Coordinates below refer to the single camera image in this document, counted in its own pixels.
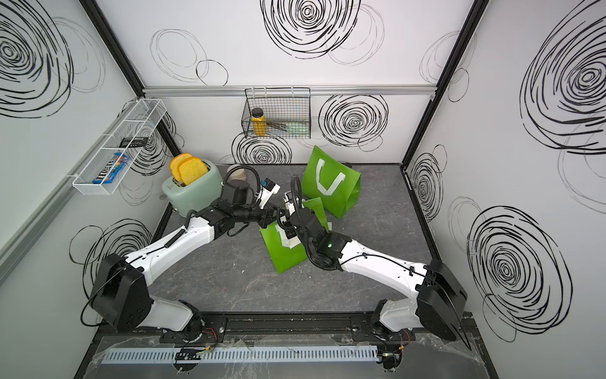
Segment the white paper receipt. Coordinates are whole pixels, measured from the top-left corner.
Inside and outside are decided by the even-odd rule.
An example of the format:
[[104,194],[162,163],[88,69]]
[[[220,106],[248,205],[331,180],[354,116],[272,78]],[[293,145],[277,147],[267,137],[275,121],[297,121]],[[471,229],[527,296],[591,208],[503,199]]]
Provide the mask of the white paper receipt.
[[282,247],[293,249],[301,244],[301,241],[295,232],[288,232],[279,225],[276,225],[276,230],[279,233],[279,240]]

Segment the green bag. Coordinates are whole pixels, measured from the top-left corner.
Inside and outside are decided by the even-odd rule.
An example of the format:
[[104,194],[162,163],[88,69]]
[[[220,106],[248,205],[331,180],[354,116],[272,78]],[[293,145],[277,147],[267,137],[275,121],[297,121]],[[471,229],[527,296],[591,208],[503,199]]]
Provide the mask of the green bag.
[[301,180],[301,188],[306,197],[320,198],[324,209],[341,219],[358,203],[361,173],[315,146]]
[[[320,223],[327,231],[331,230],[331,222],[329,222],[326,217],[323,202],[319,197],[303,201],[302,203],[305,208],[310,208],[314,211]],[[279,228],[276,222],[270,224],[265,229],[260,229],[260,233],[271,258],[271,262],[278,274],[282,274],[308,259],[304,247],[297,238],[294,238],[294,243],[287,243],[287,245],[284,246],[282,239],[286,234]]]

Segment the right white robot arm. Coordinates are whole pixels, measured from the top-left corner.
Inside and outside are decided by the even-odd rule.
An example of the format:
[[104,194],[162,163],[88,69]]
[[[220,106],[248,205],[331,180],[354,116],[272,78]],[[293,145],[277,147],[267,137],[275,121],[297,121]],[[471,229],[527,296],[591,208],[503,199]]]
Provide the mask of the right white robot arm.
[[408,262],[362,245],[338,232],[329,232],[308,208],[289,205],[286,219],[308,259],[324,271],[365,276],[405,296],[376,308],[376,323],[392,333],[422,327],[443,340],[467,341],[462,319],[468,295],[441,260]]

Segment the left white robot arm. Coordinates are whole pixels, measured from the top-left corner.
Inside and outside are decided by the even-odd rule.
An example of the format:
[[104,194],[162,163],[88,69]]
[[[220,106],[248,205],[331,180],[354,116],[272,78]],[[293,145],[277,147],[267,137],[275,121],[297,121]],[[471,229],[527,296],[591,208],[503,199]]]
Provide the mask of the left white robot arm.
[[198,339],[205,331],[198,309],[185,301],[152,296],[149,286],[196,249],[223,235],[234,236],[236,224],[273,223],[277,208],[269,201],[279,189],[266,178],[257,194],[250,196],[248,183],[225,183],[219,198],[200,211],[189,211],[184,225],[170,235],[125,256],[105,257],[88,306],[119,333],[148,327],[179,333],[187,341]]

